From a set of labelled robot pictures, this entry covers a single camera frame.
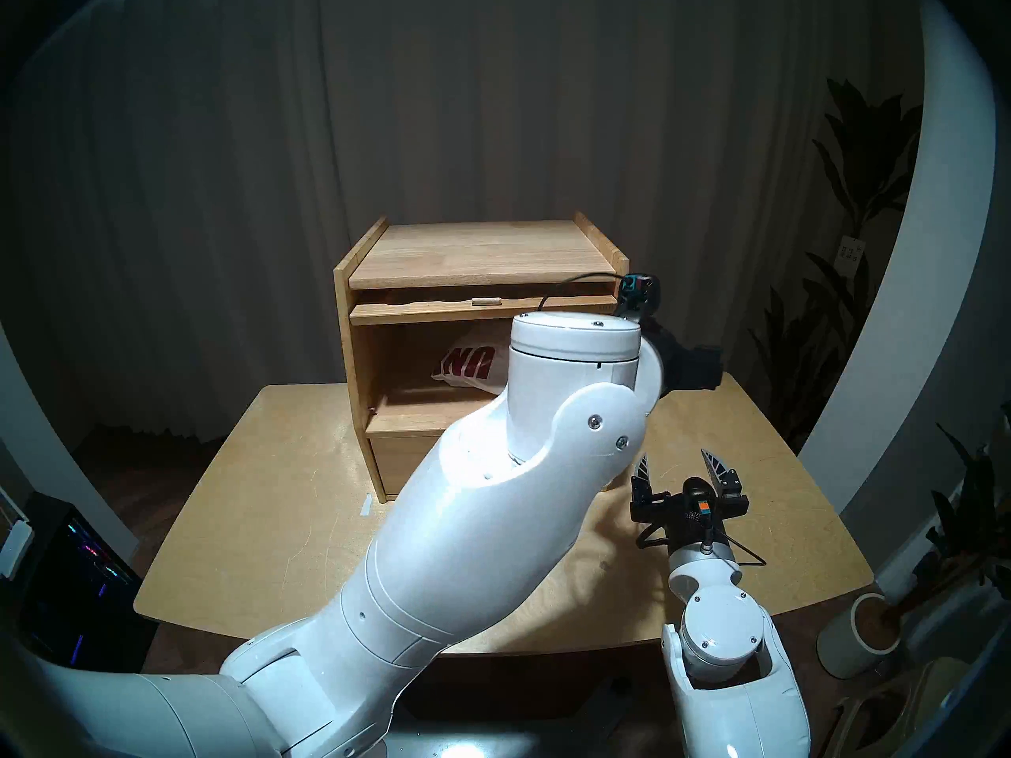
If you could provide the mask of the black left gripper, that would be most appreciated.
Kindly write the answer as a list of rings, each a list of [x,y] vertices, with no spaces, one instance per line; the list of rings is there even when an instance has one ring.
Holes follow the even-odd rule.
[[[679,390],[715,390],[723,378],[723,351],[718,346],[686,348],[662,326],[643,326],[642,336],[656,350],[662,379],[659,397]]]

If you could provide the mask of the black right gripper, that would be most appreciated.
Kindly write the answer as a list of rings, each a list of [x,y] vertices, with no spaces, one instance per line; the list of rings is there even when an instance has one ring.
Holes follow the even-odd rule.
[[[744,495],[737,471],[729,468],[714,453],[702,449],[711,486],[684,486],[681,492],[654,494],[650,483],[648,458],[644,454],[633,473],[633,500],[630,505],[634,523],[646,525],[636,538],[636,547],[665,547],[673,553],[697,550],[713,553],[718,541],[730,542],[724,520],[745,516],[749,498]]]

